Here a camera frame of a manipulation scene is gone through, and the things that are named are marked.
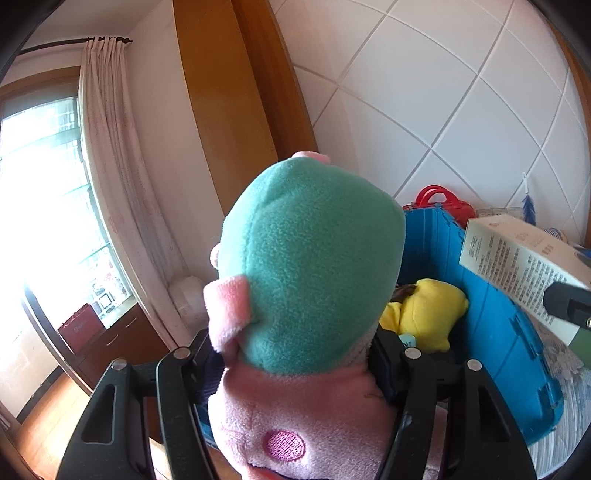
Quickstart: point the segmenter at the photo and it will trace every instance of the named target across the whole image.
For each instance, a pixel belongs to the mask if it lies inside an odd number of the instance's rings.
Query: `window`
[[[110,326],[130,290],[83,161],[75,96],[2,119],[0,229],[0,318],[14,318],[27,285],[56,329],[85,303]]]

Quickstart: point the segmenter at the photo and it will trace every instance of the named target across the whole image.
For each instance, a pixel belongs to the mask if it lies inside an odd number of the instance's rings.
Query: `blue feather duster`
[[[527,175],[523,174],[523,185],[525,187],[525,198],[523,199],[523,220],[530,225],[535,226],[535,208],[534,201],[530,197],[530,190],[527,187]]]

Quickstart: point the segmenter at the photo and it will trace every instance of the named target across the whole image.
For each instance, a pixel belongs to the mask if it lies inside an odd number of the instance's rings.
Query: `black device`
[[[173,480],[218,479],[196,410],[204,390],[215,387],[205,368],[215,355],[203,330],[189,348],[160,362],[132,366],[114,360],[72,435],[57,480],[154,480],[143,402],[148,396],[158,398]],[[519,428],[480,362],[437,361],[379,328],[369,364],[386,399],[398,406],[376,480],[423,477],[439,401],[448,408],[441,479],[535,480]]]

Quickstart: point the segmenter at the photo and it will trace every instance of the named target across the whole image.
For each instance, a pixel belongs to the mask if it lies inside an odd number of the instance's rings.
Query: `red bag handle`
[[[418,207],[426,207],[429,205],[429,200],[438,193],[444,194],[447,202],[460,203],[460,200],[458,200],[452,192],[441,185],[429,185],[428,187],[423,188],[418,192],[415,203]]]

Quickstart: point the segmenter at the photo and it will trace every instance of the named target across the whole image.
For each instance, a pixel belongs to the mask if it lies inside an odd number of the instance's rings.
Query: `yellow plush toy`
[[[424,278],[402,303],[393,301],[379,320],[386,330],[413,335],[425,353],[447,352],[447,336],[468,309],[464,292],[449,283]]]

